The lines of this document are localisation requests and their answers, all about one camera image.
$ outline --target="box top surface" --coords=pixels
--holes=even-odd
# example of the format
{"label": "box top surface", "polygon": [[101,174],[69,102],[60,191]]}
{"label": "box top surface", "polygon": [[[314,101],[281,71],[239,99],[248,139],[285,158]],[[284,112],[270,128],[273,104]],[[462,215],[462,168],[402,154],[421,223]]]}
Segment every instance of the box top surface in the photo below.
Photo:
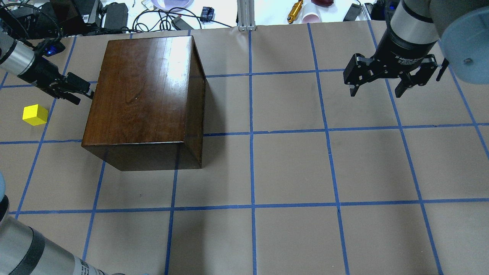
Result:
{"label": "box top surface", "polygon": [[183,141],[193,38],[107,44],[83,146]]}

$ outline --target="grid floor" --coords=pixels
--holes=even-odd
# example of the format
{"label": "grid floor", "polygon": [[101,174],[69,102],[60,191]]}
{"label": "grid floor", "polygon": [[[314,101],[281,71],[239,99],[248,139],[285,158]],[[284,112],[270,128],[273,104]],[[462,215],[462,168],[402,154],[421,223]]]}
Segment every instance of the grid floor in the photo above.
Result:
{"label": "grid floor", "polygon": [[[108,40],[193,35],[208,77],[203,169],[120,172],[81,148],[80,106],[0,85],[10,214],[108,272],[487,274],[488,86],[349,97],[343,67],[385,23],[64,39],[50,60],[96,86]],[[433,53],[443,59],[438,45]],[[41,104],[48,123],[22,109]]]}

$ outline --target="yellow block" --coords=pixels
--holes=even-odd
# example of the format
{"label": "yellow block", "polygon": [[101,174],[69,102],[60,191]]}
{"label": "yellow block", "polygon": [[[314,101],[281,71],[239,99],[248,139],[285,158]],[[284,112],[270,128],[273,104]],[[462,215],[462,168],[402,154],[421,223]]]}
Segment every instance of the yellow block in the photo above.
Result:
{"label": "yellow block", "polygon": [[24,107],[22,120],[32,126],[37,126],[47,123],[48,111],[39,104]]}

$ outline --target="brown wooden box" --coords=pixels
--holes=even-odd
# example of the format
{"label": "brown wooden box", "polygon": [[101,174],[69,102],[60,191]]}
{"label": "brown wooden box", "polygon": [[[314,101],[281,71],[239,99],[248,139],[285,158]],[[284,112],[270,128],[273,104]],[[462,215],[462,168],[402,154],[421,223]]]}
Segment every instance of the brown wooden box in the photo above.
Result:
{"label": "brown wooden box", "polygon": [[201,168],[205,81],[191,36],[109,41],[82,147],[121,171]]}

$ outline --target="white cup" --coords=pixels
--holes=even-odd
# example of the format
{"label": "white cup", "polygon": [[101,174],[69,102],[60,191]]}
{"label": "white cup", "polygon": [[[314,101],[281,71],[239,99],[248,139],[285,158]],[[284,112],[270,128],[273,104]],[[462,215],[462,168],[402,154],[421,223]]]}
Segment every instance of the white cup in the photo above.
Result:
{"label": "white cup", "polygon": [[313,3],[306,3],[302,7],[302,23],[319,23],[321,22],[321,16],[317,9],[317,5]]}

